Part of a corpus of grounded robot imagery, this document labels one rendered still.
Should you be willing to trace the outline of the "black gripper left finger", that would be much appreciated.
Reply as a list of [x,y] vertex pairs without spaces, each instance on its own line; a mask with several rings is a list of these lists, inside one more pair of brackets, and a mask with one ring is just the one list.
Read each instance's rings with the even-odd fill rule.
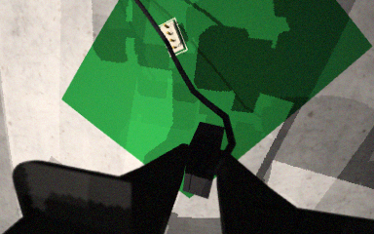
[[22,216],[46,215],[114,234],[164,234],[189,144],[122,175],[28,160],[12,172]]

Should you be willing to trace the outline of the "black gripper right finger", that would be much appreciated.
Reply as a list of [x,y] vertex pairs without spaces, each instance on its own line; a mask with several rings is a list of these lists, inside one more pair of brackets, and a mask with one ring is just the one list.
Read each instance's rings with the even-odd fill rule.
[[298,208],[230,155],[217,176],[222,234],[374,234],[374,219]]

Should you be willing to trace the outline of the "green circuit board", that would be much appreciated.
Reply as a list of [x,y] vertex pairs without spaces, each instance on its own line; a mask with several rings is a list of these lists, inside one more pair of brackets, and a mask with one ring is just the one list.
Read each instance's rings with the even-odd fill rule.
[[[139,1],[229,115],[237,160],[373,47],[336,0]],[[144,165],[200,122],[224,127],[134,0],[118,1],[62,100]]]

